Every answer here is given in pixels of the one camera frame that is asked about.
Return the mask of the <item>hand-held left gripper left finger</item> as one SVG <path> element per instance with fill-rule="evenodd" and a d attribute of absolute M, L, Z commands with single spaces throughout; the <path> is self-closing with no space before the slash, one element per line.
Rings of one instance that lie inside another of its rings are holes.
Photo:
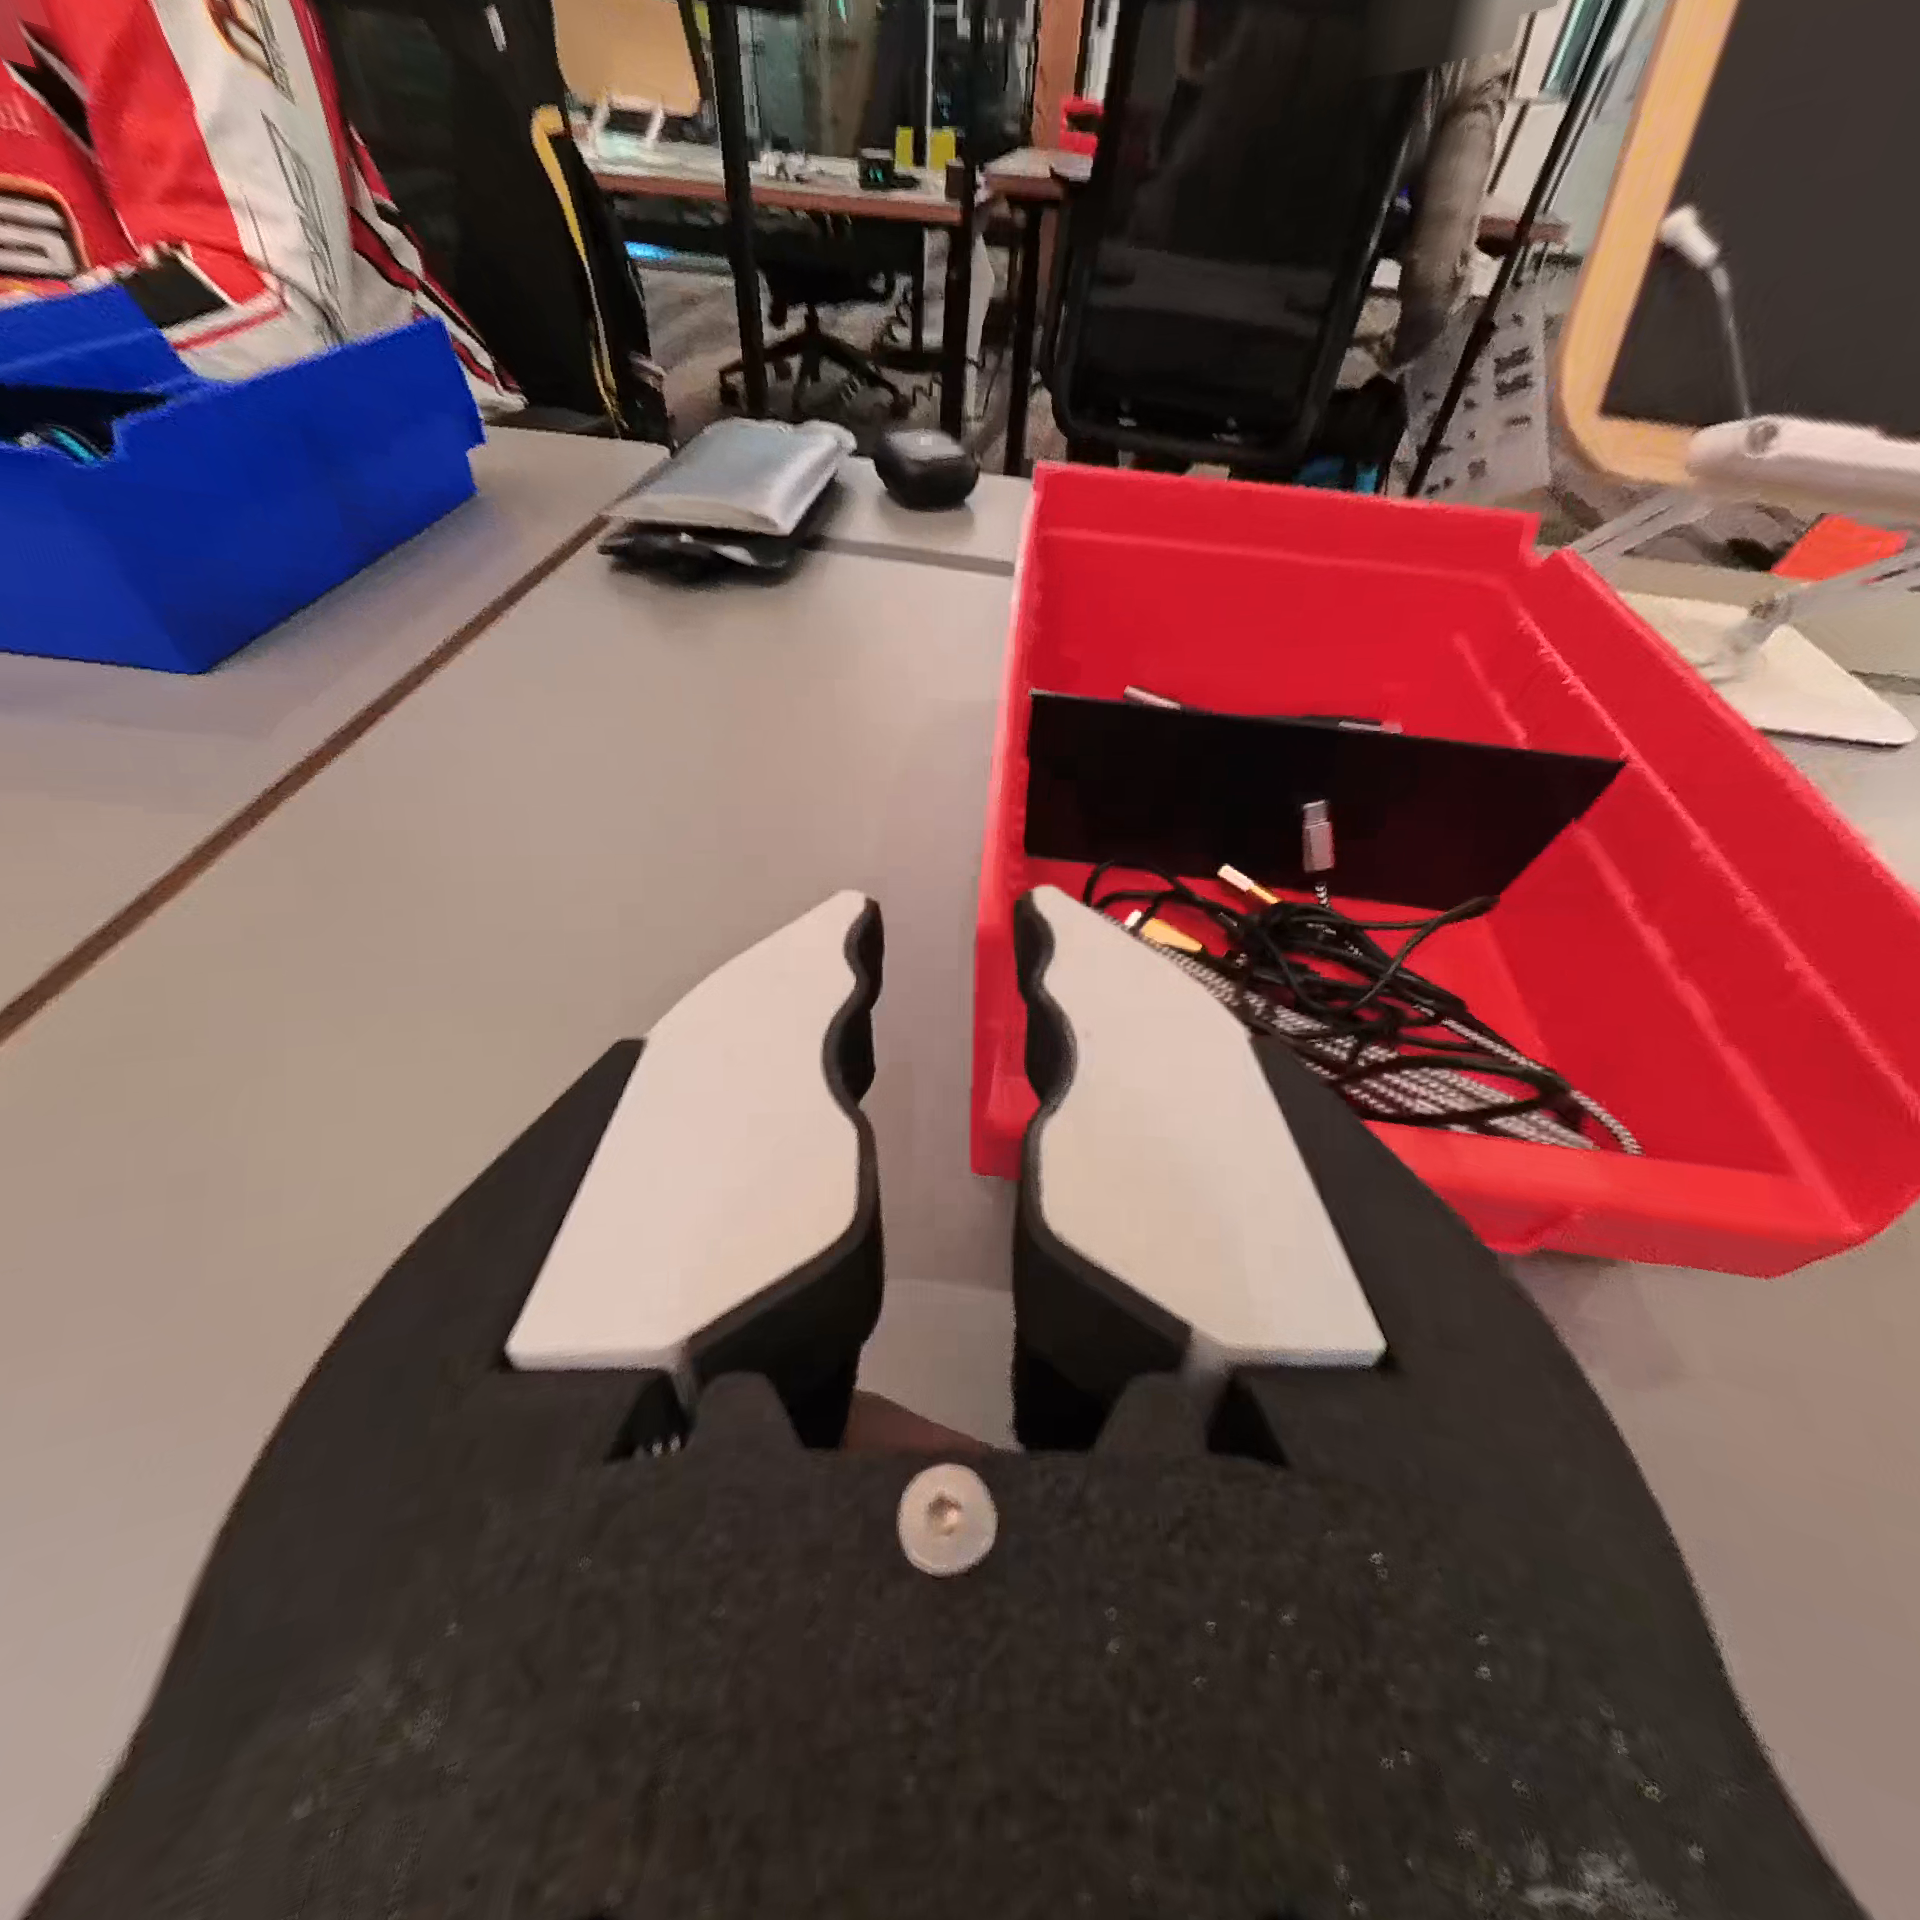
<path fill-rule="evenodd" d="M 651 1375 L 692 1423 L 756 1375 L 838 1448 L 882 1296 L 879 905 L 838 890 L 649 1030 L 506 1344 L 517 1374 Z"/>

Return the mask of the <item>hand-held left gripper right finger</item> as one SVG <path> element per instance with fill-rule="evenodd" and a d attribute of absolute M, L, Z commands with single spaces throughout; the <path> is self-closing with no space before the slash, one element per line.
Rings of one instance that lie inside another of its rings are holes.
<path fill-rule="evenodd" d="M 1143 1375 L 1211 1413 L 1237 1375 L 1373 1370 L 1385 1331 L 1258 1035 L 1054 883 L 1015 905 L 1015 971 L 1019 1446 L 1087 1448 Z"/>

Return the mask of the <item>red plastic bin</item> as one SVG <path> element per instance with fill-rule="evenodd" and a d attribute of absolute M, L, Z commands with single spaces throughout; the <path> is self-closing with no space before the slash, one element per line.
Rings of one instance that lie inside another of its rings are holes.
<path fill-rule="evenodd" d="M 1778 1277 L 1916 1205 L 1916 894 L 1811 778 L 1523 512 L 1047 463 L 1025 514 L 975 907 L 972 1165 L 1015 1178 L 1015 899 L 1036 689 L 1357 714 L 1620 771 L 1414 963 L 1641 1152 L 1373 1125 L 1503 1255 Z"/>

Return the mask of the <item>black bin divider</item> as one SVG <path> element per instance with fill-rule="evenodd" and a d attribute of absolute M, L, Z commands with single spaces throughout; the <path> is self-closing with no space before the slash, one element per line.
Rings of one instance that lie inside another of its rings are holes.
<path fill-rule="evenodd" d="M 1033 857 L 1180 878 L 1235 865 L 1305 890 L 1301 807 L 1326 800 L 1334 895 L 1454 907 L 1503 894 L 1589 813 L 1622 760 L 1038 689 L 1025 768 Z"/>

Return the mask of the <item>silver pouch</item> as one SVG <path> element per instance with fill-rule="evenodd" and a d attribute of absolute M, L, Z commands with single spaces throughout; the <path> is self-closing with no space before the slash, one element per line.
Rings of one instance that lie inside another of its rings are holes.
<path fill-rule="evenodd" d="M 828 523 L 858 438 L 838 423 L 708 423 L 620 498 L 597 553 L 684 584 L 773 584 Z"/>

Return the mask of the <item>blue plastic bin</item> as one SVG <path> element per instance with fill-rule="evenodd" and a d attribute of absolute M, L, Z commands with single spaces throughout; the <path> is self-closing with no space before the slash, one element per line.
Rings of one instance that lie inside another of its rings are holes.
<path fill-rule="evenodd" d="M 476 493 L 436 319 L 213 378 L 107 286 L 6 306 L 2 346 L 6 656 L 211 671 Z"/>

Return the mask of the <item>black mesh office chair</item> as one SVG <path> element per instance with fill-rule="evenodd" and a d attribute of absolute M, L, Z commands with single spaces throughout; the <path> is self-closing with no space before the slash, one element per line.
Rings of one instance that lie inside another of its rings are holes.
<path fill-rule="evenodd" d="M 1305 463 L 1434 73 L 1427 5 L 1114 10 L 1047 395 L 1085 463 Z"/>

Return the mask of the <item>white folding stand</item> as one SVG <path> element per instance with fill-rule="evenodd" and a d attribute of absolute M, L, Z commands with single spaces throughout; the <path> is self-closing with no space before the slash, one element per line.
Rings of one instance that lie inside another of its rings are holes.
<path fill-rule="evenodd" d="M 1804 617 L 1866 591 L 1916 586 L 1918 446 L 1876 426 L 1764 416 L 1753 395 L 1738 322 L 1738 296 L 1722 242 L 1689 203 L 1655 230 L 1659 249 L 1682 257 L 1711 289 L 1740 411 L 1699 431 L 1684 450 L 1684 483 L 1641 499 L 1573 542 L 1599 576 L 1611 576 L 1646 542 L 1702 519 L 1717 495 L 1740 495 L 1802 512 L 1852 512 L 1898 528 L 1903 543 L 1819 582 L 1775 582 L 1746 608 L 1697 595 L 1618 590 L 1671 648 L 1717 687 L 1753 728 L 1870 749 L 1916 743 L 1916 722 L 1804 634 Z"/>

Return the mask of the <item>black jacket yellow stripe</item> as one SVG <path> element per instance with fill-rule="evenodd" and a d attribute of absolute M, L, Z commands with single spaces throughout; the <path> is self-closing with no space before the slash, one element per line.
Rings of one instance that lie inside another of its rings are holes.
<path fill-rule="evenodd" d="M 569 123 L 550 1 L 321 1 L 342 106 L 426 264 L 534 408 L 668 446 L 645 298 Z"/>

